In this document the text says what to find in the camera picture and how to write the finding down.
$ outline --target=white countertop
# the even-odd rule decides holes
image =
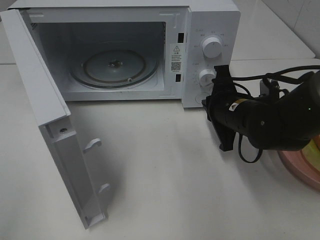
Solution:
[[[242,60],[231,72],[314,64],[320,60]],[[255,164],[236,150],[221,152],[205,111],[183,109],[179,100],[68,104],[81,138],[101,138],[105,158],[88,165],[114,193],[109,220],[85,230],[17,67],[1,65],[0,73],[0,239],[319,239],[319,192],[293,177],[274,151]],[[246,142],[243,151],[255,153]]]
[[[235,0],[241,11],[232,60],[309,59],[315,54],[261,0]],[[0,64],[15,63],[0,22]]]

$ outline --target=white microwave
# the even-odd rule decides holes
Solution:
[[[232,0],[18,0],[1,13],[40,132],[85,228],[106,218],[66,101],[181,99],[201,107],[229,65]]]

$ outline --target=microwave door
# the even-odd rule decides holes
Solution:
[[[94,139],[79,145],[71,113],[27,27],[34,26],[28,15],[14,9],[2,12],[1,18],[40,132],[84,227],[89,228],[106,218],[98,199],[101,188],[94,188],[84,156],[101,143]]]

